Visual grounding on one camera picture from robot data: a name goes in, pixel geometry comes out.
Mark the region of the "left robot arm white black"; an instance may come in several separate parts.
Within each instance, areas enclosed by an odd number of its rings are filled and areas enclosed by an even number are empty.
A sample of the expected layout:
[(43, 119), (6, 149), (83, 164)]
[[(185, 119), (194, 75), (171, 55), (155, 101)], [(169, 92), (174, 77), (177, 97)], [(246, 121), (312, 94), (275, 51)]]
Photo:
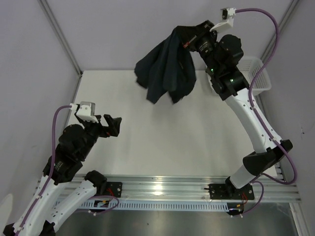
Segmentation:
[(70, 184), (98, 138), (117, 137), (122, 118), (104, 115), (107, 126), (78, 119), (67, 126), (43, 170), (38, 189), (20, 219), (3, 229), (6, 236), (54, 236), (61, 225), (87, 200), (107, 198), (119, 201), (107, 178), (96, 170), (88, 172), (81, 184), (62, 202), (56, 200)]

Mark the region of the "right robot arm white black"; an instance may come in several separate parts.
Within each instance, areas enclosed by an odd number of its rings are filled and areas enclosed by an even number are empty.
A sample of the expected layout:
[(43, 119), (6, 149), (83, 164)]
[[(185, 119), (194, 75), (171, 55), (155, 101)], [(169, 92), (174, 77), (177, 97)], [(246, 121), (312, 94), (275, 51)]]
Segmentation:
[(242, 166), (225, 180), (225, 194), (237, 198), (244, 187), (282, 160), (292, 148), (261, 113), (250, 85), (237, 65), (244, 55), (240, 38), (227, 34), (217, 40), (218, 32), (210, 21), (197, 26), (176, 28), (183, 47), (198, 52), (207, 66), (214, 91), (240, 120), (253, 146)]

